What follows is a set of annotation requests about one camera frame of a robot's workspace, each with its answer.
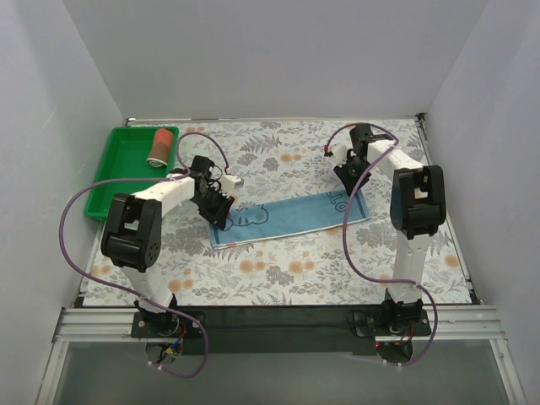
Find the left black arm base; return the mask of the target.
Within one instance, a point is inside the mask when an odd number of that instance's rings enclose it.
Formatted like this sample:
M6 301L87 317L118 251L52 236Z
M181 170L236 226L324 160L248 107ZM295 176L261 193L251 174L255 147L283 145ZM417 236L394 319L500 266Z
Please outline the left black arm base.
M132 338L201 338L203 333L196 322L169 312L135 313L130 332Z

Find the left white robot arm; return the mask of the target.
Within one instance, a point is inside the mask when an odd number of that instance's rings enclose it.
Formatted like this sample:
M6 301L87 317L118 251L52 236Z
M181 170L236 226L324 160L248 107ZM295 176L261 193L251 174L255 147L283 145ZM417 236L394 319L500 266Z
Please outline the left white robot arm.
M212 177L214 163L195 156L188 169L174 169L163 181L133 194L117 193L111 200L101 240L101 253L111 259L140 294L141 311L163 313L173 300L159 271L152 266L161 250L163 217L183 203L194 203L209 224L223 229L243 179L228 173Z

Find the orange brown bear towel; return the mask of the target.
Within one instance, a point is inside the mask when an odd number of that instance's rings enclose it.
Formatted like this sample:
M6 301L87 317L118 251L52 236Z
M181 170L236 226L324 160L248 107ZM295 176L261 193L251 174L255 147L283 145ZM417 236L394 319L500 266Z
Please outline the orange brown bear towel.
M174 133L166 128L159 128L155 131L152 148L146 159L152 167L167 166L170 152L173 148Z

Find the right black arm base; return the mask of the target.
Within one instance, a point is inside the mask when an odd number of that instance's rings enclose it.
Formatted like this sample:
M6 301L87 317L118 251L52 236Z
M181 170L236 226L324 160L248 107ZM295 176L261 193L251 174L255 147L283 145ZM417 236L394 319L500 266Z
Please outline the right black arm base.
M428 337L432 332L426 310L397 319L386 314L379 306L362 306L351 310L346 321L351 332L360 338L401 336L410 331L415 337Z

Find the blue towel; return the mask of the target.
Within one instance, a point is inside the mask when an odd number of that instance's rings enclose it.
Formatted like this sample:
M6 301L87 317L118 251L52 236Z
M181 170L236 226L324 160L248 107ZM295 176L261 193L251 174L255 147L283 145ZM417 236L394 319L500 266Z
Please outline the blue towel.
M224 229L209 227L210 245L214 250L221 250L327 230L341 225L346 211L349 211L350 224L370 216L361 193L353 202L348 200L348 194L341 190L233 209Z

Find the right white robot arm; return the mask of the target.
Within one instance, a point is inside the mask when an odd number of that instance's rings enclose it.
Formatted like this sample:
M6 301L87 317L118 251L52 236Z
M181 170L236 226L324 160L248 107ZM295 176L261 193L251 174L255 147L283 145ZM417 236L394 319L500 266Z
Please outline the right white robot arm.
M397 136L384 127L357 122L345 129L350 146L324 146L324 154L334 158L333 171L348 194L345 208L351 209L374 168L391 180L390 219L397 233L397 249L377 320L392 332L407 331L422 320L422 298L428 294L422 285L427 249L446 221L443 170L410 158L399 149Z

